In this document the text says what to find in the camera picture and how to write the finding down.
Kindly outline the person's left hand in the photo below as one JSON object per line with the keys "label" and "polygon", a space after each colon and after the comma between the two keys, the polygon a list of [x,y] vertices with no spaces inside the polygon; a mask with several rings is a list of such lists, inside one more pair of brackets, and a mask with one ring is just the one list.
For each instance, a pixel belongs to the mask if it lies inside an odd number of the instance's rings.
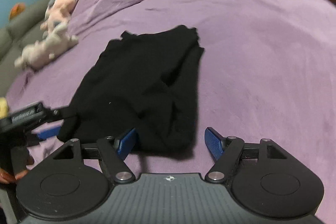
{"label": "person's left hand", "polygon": [[12,158],[10,158],[10,160],[5,165],[1,165],[1,184],[17,183],[28,174],[29,169],[27,168],[27,166],[33,165],[35,163],[35,160],[30,154],[23,160],[25,160],[25,163],[23,164],[21,170],[18,172],[14,172]]}

